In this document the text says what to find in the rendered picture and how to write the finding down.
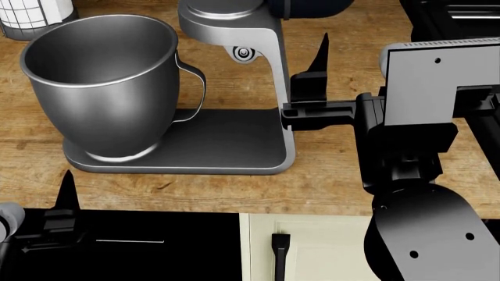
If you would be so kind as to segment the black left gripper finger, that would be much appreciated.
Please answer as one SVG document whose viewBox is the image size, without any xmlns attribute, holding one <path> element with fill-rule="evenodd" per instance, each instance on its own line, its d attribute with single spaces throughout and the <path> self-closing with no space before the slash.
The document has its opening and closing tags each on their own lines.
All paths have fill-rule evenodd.
<svg viewBox="0 0 500 281">
<path fill-rule="evenodd" d="M 60 184 L 55 205 L 44 213 L 44 231 L 47 233 L 72 232 L 75 229 L 80 205 L 73 174 L 67 170 Z"/>
</svg>

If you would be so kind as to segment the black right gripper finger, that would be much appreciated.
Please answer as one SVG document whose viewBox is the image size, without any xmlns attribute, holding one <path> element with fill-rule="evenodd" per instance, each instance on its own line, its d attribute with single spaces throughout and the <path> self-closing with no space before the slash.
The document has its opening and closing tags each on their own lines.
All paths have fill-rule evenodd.
<svg viewBox="0 0 500 281">
<path fill-rule="evenodd" d="M 291 81 L 290 102 L 316 102 L 327 100 L 327 66 L 329 37 L 325 33 L 316 57 L 310 67 L 294 74 Z"/>
</svg>

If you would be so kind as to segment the grey mixer lock knob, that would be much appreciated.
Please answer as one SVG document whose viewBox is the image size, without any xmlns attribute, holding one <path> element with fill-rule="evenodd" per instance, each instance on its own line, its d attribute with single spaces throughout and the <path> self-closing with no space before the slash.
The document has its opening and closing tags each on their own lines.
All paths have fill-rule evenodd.
<svg viewBox="0 0 500 281">
<path fill-rule="evenodd" d="M 242 46 L 225 46 L 224 48 L 230 58 L 240 64 L 249 64 L 251 62 L 254 62 L 258 57 L 262 55 L 253 48 L 246 48 Z"/>
</svg>

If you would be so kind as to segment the grey stand mixer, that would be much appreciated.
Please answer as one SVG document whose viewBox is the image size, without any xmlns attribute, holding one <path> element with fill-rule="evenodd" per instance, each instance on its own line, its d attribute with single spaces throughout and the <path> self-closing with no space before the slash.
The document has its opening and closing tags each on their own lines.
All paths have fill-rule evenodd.
<svg viewBox="0 0 500 281">
<path fill-rule="evenodd" d="M 290 77 L 281 22 L 265 0 L 180 0 L 180 28 L 216 46 L 253 48 L 266 58 L 277 106 L 290 100 Z M 118 163 L 102 161 L 65 141 L 67 161 L 90 173 L 273 175 L 295 160 L 295 140 L 282 126 L 279 108 L 202 109 L 172 126 L 153 151 Z"/>
</svg>

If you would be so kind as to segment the black dishwasher front panel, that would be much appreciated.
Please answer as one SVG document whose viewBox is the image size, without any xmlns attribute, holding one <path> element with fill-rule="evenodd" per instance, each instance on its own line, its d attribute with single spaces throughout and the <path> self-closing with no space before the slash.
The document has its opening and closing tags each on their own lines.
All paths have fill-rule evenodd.
<svg viewBox="0 0 500 281">
<path fill-rule="evenodd" d="M 15 235 L 47 233 L 29 209 Z M 0 281 L 242 281 L 239 216 L 215 212 L 80 210 L 70 249 L 24 254 L 0 243 Z"/>
</svg>

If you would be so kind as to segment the cream cabinet door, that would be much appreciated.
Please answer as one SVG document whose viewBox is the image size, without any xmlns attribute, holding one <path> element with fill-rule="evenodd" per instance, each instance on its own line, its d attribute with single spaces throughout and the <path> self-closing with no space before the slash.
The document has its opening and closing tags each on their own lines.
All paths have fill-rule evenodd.
<svg viewBox="0 0 500 281">
<path fill-rule="evenodd" d="M 380 281 L 363 250 L 370 217 L 239 215 L 242 281 L 274 281 L 274 233 L 291 236 L 285 281 Z"/>
</svg>

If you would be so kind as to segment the black countertop appliance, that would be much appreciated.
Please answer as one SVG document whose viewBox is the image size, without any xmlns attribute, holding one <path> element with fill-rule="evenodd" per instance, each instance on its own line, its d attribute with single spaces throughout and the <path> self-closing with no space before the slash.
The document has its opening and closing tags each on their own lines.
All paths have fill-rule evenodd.
<svg viewBox="0 0 500 281">
<path fill-rule="evenodd" d="M 500 0 L 399 0 L 411 41 L 500 37 Z"/>
</svg>

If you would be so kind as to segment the white roll in basket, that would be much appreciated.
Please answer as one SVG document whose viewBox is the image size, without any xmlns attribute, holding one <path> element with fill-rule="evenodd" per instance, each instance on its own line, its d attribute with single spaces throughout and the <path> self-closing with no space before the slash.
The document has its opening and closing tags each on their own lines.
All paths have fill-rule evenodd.
<svg viewBox="0 0 500 281">
<path fill-rule="evenodd" d="M 0 0 L 0 22 L 21 30 L 62 23 L 75 11 L 72 0 Z"/>
</svg>

